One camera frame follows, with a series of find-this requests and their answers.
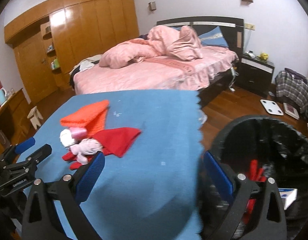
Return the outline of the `white tissue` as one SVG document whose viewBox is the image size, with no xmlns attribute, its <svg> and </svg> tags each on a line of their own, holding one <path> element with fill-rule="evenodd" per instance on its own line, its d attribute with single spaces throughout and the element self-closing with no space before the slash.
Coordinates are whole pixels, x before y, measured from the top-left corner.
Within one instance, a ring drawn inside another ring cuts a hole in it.
<svg viewBox="0 0 308 240">
<path fill-rule="evenodd" d="M 76 140 L 72 137 L 70 129 L 64 129 L 61 131 L 59 135 L 60 141 L 65 148 L 69 148 L 70 146 L 76 143 Z"/>
</svg>

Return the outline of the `white blue glove box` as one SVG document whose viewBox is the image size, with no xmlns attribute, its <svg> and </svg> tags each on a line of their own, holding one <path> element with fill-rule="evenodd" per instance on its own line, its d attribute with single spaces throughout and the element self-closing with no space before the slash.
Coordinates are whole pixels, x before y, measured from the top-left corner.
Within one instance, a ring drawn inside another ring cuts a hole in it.
<svg viewBox="0 0 308 240">
<path fill-rule="evenodd" d="M 281 200 L 283 202 L 284 210 L 287 210 L 290 205 L 297 199 L 297 189 L 279 188 Z"/>
</svg>

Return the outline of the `pink face mask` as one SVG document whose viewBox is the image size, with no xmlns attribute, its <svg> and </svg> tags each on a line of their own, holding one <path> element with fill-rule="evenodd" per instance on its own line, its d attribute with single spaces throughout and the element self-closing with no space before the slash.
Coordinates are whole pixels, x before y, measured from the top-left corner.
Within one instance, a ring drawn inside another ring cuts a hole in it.
<svg viewBox="0 0 308 240">
<path fill-rule="evenodd" d="M 69 147 L 69 151 L 76 161 L 72 164 L 72 169 L 78 169 L 82 165 L 87 165 L 97 152 L 102 151 L 103 146 L 96 139 L 88 138 L 85 128 L 70 127 L 69 131 L 72 139 L 76 141 Z"/>
</svg>

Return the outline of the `orange foam net sleeve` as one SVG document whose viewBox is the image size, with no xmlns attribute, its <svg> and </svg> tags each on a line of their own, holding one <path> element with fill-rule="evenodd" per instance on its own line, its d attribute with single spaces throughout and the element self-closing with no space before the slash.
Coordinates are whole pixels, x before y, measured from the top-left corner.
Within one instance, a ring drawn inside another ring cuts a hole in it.
<svg viewBox="0 0 308 240">
<path fill-rule="evenodd" d="M 108 105 L 109 101 L 103 100 L 83 106 L 76 112 L 61 118 L 60 124 L 65 127 L 85 127 L 99 117 L 108 108 Z"/>
</svg>

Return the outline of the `red cloth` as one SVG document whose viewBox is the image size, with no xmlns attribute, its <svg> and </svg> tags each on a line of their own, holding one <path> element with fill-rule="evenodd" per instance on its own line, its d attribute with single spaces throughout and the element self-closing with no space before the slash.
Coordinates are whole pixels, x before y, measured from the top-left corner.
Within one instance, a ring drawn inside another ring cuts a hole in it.
<svg viewBox="0 0 308 240">
<path fill-rule="evenodd" d="M 118 158 L 122 158 L 140 135 L 140 129 L 121 127 L 99 131 L 90 138 L 96 139 L 102 144 L 101 153 L 103 155 L 115 155 Z M 68 152 L 62 156 L 62 159 L 70 163 L 70 170 L 77 170 L 72 169 L 72 164 L 76 161 L 71 155 L 69 148 Z"/>
</svg>

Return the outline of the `black lined trash bin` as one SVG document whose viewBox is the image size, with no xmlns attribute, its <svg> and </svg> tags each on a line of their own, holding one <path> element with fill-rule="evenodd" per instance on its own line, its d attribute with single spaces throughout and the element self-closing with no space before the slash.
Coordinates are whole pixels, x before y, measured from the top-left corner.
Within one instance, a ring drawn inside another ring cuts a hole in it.
<svg viewBox="0 0 308 240">
<path fill-rule="evenodd" d="M 249 180 L 273 178 L 278 188 L 297 189 L 297 199 L 285 211 L 287 239 L 308 239 L 308 139 L 291 125 L 264 115 L 247 115 L 227 124 L 207 150 Z M 223 200 L 200 159 L 198 206 L 200 236 L 207 239 L 220 224 L 229 204 Z M 248 202 L 232 239 L 247 232 L 255 200 Z"/>
</svg>

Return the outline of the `book on floor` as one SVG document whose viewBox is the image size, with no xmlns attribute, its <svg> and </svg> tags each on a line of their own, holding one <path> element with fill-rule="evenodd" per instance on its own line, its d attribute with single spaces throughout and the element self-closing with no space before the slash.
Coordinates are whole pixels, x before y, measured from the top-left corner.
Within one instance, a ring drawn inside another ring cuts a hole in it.
<svg viewBox="0 0 308 240">
<path fill-rule="evenodd" d="M 289 105 L 288 103 L 283 103 L 283 107 L 284 107 L 284 112 L 293 117 L 296 120 L 299 120 L 299 113 L 298 111 L 291 105 Z"/>
</svg>

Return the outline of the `blue table cloth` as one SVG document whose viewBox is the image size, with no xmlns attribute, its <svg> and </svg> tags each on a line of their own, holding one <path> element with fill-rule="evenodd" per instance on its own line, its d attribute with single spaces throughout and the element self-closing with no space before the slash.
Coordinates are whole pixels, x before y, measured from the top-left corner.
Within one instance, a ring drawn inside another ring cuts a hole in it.
<svg viewBox="0 0 308 240">
<path fill-rule="evenodd" d="M 141 134 L 122 158 L 109 155 L 82 209 L 103 239 L 199 239 L 196 208 L 200 143 L 198 94 L 189 90 L 128 90 L 69 99 L 34 135 L 52 154 L 37 176 L 54 181 L 69 172 L 62 159 L 62 117 L 108 100 L 106 128 L 131 127 Z"/>
</svg>

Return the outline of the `black nightstand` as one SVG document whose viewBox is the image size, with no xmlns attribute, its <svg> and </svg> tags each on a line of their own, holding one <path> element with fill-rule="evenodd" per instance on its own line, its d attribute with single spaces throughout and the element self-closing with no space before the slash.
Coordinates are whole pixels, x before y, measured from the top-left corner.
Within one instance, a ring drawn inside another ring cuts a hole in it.
<svg viewBox="0 0 308 240">
<path fill-rule="evenodd" d="M 275 66 L 271 61 L 242 55 L 238 64 L 235 84 L 254 94 L 266 98 L 271 85 Z"/>
</svg>

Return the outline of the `bed with pink sheet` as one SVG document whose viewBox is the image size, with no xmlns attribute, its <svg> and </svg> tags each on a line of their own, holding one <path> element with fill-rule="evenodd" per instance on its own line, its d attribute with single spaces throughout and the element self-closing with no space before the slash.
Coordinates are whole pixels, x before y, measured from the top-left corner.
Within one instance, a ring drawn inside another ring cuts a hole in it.
<svg viewBox="0 0 308 240">
<path fill-rule="evenodd" d="M 236 79 L 239 60 L 229 48 L 202 46 L 202 59 L 181 61 L 169 56 L 131 61 L 119 69 L 99 64 L 74 76 L 75 93 L 91 94 L 121 90 L 178 89 L 195 90 L 201 106 L 206 106 Z"/>
</svg>

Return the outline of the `pink duvet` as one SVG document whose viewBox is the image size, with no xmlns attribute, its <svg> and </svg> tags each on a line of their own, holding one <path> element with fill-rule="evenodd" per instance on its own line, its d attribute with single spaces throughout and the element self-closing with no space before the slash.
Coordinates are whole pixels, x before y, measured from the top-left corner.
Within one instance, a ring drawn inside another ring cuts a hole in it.
<svg viewBox="0 0 308 240">
<path fill-rule="evenodd" d="M 179 30 L 166 25 L 153 27 L 147 39 L 134 38 L 121 42 L 102 54 L 99 66 L 119 69 L 131 61 L 169 56 L 181 61 L 202 59 L 202 44 L 196 31 L 183 25 Z"/>
</svg>

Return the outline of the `blue pillow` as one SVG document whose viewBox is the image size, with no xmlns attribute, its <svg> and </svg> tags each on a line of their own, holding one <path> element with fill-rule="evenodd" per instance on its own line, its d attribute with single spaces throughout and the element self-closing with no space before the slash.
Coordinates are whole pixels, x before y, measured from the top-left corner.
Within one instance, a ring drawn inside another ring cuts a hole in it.
<svg viewBox="0 0 308 240">
<path fill-rule="evenodd" d="M 223 33 L 219 26 L 214 28 L 213 30 L 204 33 L 198 37 L 201 41 L 202 46 L 215 46 L 222 48 L 229 48 L 229 45 L 226 39 L 223 36 Z"/>
</svg>

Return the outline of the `black bed headboard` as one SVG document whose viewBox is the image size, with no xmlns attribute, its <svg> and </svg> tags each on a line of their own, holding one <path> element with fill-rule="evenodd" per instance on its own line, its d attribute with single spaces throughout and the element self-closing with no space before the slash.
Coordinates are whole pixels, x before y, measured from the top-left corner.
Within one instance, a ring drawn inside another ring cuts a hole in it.
<svg viewBox="0 0 308 240">
<path fill-rule="evenodd" d="M 166 25 L 169 27 L 189 25 L 195 29 L 197 35 L 202 35 L 219 27 L 229 45 L 229 49 L 236 52 L 239 59 L 242 58 L 244 20 L 241 18 L 223 16 L 191 16 L 157 21 L 156 25 Z"/>
</svg>

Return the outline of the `left wall lamp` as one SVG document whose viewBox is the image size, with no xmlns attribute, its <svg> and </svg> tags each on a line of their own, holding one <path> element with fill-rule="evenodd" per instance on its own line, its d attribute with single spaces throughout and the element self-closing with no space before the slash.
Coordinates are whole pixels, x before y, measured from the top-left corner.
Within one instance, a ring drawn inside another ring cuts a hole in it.
<svg viewBox="0 0 308 240">
<path fill-rule="evenodd" d="M 148 8 L 149 8 L 150 11 L 157 10 L 156 3 L 155 2 L 149 2 L 148 3 Z"/>
</svg>

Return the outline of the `wall power socket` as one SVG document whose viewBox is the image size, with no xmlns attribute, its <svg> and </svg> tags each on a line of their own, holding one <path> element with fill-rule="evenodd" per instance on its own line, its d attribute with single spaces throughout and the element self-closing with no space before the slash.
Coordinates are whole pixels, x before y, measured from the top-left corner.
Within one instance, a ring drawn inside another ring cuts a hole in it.
<svg viewBox="0 0 308 240">
<path fill-rule="evenodd" d="M 245 29 L 255 30 L 255 25 L 251 23 L 245 23 Z"/>
</svg>

